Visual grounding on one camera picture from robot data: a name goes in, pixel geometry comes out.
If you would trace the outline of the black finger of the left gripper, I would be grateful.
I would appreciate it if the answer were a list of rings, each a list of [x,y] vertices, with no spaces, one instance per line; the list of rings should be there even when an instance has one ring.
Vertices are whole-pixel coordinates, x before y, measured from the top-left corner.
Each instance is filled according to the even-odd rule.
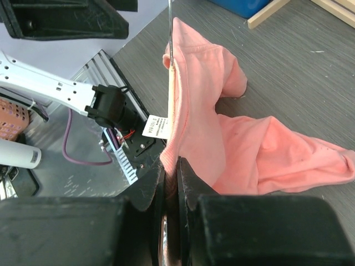
[[[15,39],[126,39],[119,12],[137,10],[137,1],[1,0],[1,23]]]

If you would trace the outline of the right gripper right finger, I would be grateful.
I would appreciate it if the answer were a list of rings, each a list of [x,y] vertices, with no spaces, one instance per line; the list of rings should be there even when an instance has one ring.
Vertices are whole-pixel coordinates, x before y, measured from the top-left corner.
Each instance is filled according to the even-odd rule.
[[[308,196],[220,195],[177,163],[182,265],[353,265],[333,208]]]

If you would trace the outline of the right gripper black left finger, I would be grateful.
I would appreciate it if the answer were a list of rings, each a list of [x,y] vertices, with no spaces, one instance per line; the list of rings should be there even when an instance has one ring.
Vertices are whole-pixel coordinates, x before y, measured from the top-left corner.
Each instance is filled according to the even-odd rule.
[[[2,265],[162,265],[164,171],[155,161],[116,197],[1,202]]]

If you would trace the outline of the pink t shirt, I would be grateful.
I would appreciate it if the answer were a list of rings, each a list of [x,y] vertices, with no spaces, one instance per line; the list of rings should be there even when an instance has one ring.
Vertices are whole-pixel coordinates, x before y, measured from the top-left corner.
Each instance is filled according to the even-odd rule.
[[[352,150],[294,132],[273,116],[218,114],[218,99],[242,96],[247,78],[232,53],[178,18],[173,52],[174,127],[160,155],[169,196],[179,157],[220,194],[296,193],[354,180]]]

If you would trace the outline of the cream hanger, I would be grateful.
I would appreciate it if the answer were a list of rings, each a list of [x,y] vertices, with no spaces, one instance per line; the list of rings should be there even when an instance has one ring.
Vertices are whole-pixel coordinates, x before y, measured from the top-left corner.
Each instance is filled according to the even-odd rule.
[[[169,135],[171,139],[174,128],[175,117],[175,77],[176,71],[174,66],[174,51],[173,51],[173,14],[172,14],[172,0],[168,0],[168,17],[169,17],[169,91],[168,91],[168,124]]]

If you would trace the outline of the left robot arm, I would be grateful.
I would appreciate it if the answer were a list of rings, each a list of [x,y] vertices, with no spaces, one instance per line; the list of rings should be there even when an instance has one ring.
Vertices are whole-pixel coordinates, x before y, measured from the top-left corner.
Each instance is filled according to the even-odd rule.
[[[129,23],[119,12],[137,10],[137,1],[1,1],[1,22],[15,39],[126,39]],[[137,122],[125,106],[127,89],[64,79],[4,53],[1,87],[45,97],[102,127],[129,131]]]

